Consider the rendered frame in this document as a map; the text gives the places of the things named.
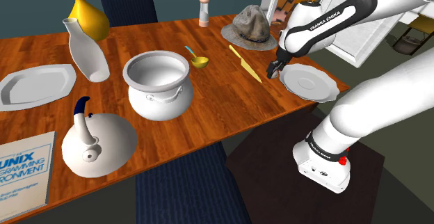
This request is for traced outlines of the yellow knife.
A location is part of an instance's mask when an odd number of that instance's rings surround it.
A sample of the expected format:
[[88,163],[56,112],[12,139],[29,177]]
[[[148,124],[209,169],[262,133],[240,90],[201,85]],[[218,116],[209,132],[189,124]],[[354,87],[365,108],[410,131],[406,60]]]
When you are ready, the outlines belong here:
[[242,58],[242,56],[233,48],[232,45],[229,45],[230,50],[241,60],[241,66],[258,82],[262,83],[262,80],[259,78],[257,73],[247,64],[247,62]]

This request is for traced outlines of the round white scalloped plate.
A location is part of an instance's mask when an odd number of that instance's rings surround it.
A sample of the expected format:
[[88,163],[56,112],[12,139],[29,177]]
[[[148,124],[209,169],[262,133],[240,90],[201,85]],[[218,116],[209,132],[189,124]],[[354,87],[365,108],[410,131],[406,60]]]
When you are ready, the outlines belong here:
[[318,103],[335,101],[340,93],[334,79],[310,65],[286,65],[280,81],[291,93]]

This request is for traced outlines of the grey brimmed hat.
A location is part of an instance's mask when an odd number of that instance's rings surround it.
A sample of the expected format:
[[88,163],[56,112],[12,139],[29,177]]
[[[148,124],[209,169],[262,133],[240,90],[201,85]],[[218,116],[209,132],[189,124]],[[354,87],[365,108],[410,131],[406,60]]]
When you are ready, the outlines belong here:
[[268,51],[278,45],[270,33],[266,15],[258,5],[246,6],[220,33],[232,44],[248,50]]

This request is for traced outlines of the pink and white pepper mill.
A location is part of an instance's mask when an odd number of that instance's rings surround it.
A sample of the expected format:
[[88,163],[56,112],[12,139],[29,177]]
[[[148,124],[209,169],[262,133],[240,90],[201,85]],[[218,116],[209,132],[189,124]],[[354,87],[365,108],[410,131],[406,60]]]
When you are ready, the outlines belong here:
[[210,0],[200,0],[200,16],[199,16],[199,26],[208,27],[209,25],[209,1]]

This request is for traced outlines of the large white pot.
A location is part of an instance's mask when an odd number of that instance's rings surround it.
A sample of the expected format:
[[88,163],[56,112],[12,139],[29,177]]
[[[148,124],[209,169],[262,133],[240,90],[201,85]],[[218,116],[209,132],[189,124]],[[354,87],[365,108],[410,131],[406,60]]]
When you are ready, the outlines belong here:
[[186,112],[193,101],[190,66],[175,52],[156,50],[136,55],[125,64],[122,74],[129,86],[131,107],[145,119],[172,120]]

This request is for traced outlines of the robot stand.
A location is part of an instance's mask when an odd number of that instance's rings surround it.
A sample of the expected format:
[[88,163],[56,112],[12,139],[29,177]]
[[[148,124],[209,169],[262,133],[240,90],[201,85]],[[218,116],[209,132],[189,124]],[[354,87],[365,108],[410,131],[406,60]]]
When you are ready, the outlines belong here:
[[384,156],[355,143],[351,179],[336,194],[298,172],[293,146],[320,123],[302,109],[267,122],[228,156],[252,224],[371,224]]

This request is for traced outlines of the dark round pot on stand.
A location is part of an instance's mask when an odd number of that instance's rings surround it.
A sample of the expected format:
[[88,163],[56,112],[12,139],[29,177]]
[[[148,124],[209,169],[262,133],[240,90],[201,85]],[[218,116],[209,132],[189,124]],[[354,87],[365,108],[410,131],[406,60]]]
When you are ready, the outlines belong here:
[[422,40],[416,39],[414,37],[408,36],[408,33],[413,30],[413,28],[409,27],[404,34],[392,45],[392,49],[400,54],[405,54],[412,56],[415,54],[434,34],[434,31],[431,33],[424,32],[420,29],[418,31],[424,34],[424,38]]

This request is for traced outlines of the dark blue chair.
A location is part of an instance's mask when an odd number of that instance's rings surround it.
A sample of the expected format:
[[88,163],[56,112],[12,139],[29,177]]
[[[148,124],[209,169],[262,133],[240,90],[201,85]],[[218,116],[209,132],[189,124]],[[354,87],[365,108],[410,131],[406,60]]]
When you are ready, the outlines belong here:
[[252,224],[222,143],[136,176],[136,224]]
[[158,22],[153,0],[101,0],[111,27]]

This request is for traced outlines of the white narrow-neck vase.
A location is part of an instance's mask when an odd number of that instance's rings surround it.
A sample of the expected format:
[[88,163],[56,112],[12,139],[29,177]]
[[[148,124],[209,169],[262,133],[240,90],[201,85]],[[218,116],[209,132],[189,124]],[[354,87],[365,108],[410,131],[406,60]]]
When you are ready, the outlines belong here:
[[110,76],[109,66],[99,45],[83,32],[77,18],[66,18],[63,24],[70,34],[72,59],[83,75],[94,83],[107,80]]

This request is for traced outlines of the white kettle with blue spout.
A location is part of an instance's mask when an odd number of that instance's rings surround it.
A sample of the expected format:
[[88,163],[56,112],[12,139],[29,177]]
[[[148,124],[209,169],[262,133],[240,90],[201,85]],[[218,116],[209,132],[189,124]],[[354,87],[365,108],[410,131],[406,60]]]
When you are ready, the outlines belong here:
[[76,175],[97,178],[108,175],[130,160],[138,134],[124,118],[112,113],[85,114],[88,96],[74,107],[74,125],[63,139],[62,157]]

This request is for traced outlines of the yellow long-neck vase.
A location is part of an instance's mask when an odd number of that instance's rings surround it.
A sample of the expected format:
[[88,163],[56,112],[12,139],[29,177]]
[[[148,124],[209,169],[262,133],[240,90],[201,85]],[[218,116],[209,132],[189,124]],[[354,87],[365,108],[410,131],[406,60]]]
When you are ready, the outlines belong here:
[[69,18],[76,18],[83,32],[95,42],[105,39],[109,34],[110,23],[108,17],[86,0],[74,0]]

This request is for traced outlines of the white octagonal platter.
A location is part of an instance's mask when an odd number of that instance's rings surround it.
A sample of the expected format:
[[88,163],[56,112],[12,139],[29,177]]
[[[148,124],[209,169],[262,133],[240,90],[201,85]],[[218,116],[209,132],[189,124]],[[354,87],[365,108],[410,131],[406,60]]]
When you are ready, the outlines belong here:
[[77,79],[70,64],[41,65],[8,74],[0,81],[0,111],[18,111],[68,96]]

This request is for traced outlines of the grey book with blue lettering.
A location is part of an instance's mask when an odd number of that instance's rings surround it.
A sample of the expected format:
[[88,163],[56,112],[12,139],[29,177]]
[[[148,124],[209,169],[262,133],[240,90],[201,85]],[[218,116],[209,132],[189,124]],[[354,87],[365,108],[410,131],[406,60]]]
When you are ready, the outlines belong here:
[[56,132],[0,145],[0,223],[48,204]]

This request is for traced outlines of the white door frame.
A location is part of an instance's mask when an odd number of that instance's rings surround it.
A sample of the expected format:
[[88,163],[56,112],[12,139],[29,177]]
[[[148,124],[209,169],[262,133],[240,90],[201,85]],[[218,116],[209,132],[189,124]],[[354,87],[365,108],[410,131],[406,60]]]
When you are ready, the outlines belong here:
[[[319,3],[322,11],[327,12],[343,1],[345,0],[319,0]],[[403,13],[399,13],[384,19],[348,27],[338,32],[334,42],[326,49],[354,67],[360,67],[402,16]]]

